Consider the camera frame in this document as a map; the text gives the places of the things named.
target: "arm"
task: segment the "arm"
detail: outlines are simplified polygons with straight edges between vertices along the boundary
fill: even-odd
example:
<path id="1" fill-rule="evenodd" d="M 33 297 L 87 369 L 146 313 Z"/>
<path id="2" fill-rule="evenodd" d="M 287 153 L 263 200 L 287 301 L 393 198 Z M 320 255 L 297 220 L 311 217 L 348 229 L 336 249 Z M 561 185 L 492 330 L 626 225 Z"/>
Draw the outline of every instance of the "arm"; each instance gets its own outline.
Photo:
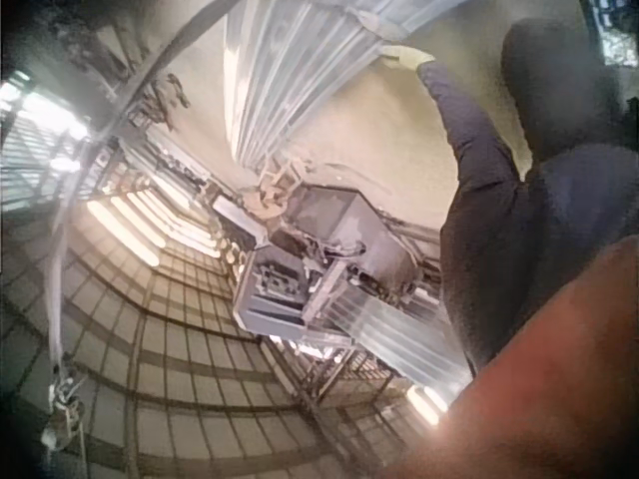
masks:
<path id="1" fill-rule="evenodd" d="M 457 158 L 460 190 L 518 181 L 510 149 L 485 112 L 455 86 L 446 68 L 438 62 L 423 63 L 417 75 L 441 114 Z"/>
<path id="2" fill-rule="evenodd" d="M 636 477 L 638 256 L 637 237 L 600 255 L 382 477 Z"/>

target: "machinery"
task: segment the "machinery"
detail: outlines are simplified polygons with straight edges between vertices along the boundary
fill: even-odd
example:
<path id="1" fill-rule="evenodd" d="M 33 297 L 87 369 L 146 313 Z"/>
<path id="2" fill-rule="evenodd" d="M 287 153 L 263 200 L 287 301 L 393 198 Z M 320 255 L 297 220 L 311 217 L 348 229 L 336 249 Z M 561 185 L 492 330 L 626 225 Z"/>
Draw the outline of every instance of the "machinery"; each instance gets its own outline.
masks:
<path id="1" fill-rule="evenodd" d="M 243 329 L 315 348 L 363 347 L 444 389 L 470 380 L 423 268 L 360 192 L 303 185 L 262 230 L 224 198 L 214 210 L 256 238 L 234 298 Z"/>

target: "white glove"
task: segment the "white glove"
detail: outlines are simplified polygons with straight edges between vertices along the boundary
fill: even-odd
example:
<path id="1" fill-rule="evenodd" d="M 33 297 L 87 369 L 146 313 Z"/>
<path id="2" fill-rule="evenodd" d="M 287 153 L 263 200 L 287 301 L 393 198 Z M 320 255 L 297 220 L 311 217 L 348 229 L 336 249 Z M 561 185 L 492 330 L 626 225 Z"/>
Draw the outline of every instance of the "white glove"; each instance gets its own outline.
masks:
<path id="1" fill-rule="evenodd" d="M 416 72 L 419 65 L 433 62 L 435 57 L 412 47 L 385 45 L 380 49 L 383 64 L 389 68 L 405 68 Z"/>

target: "finger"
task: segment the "finger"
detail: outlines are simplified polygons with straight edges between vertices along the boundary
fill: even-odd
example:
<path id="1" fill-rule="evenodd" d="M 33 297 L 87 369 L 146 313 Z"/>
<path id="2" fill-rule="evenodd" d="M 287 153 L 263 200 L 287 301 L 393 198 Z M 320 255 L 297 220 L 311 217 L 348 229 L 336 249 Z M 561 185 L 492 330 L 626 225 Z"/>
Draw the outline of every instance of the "finger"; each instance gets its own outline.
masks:
<path id="1" fill-rule="evenodd" d="M 379 51 L 380 54 L 383 55 L 384 57 L 394 57 L 394 58 L 399 58 L 401 56 L 401 53 L 404 52 L 406 49 L 406 47 L 403 47 L 401 45 L 383 45 Z"/>
<path id="2" fill-rule="evenodd" d="M 381 64 L 384 67 L 390 68 L 392 70 L 403 70 L 404 66 L 401 65 L 397 60 L 392 59 L 392 58 L 388 58 L 388 57 L 381 57 L 380 58 Z"/>

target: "grid pattern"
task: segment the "grid pattern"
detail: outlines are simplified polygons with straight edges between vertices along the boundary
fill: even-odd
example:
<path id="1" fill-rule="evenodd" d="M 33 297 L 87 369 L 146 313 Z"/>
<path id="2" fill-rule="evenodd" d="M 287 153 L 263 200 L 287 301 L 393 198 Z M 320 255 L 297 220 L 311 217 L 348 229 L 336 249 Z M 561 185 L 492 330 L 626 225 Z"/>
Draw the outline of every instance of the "grid pattern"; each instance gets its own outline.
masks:
<path id="1" fill-rule="evenodd" d="M 2 401 L 33 418 L 35 435 L 50 380 L 42 295 L 48 225 L 8 222 L 3 233 L 2 354 L 11 372 L 2 377 Z M 185 278 L 185 262 L 157 275 L 82 214 L 70 243 L 63 344 L 88 375 L 79 394 L 92 477 L 124 477 L 131 468 L 133 477 L 344 477 L 257 340 L 233 326 L 230 301 L 174 280 Z M 211 281 L 196 266 L 194 277 Z M 215 280 L 230 291 L 223 275 Z M 182 295 L 172 293 L 175 284 Z M 80 471 L 67 453 L 54 469 L 60 477 Z"/>
<path id="2" fill-rule="evenodd" d="M 407 400 L 329 409 L 324 417 L 357 448 L 388 465 L 426 437 L 428 428 Z"/>

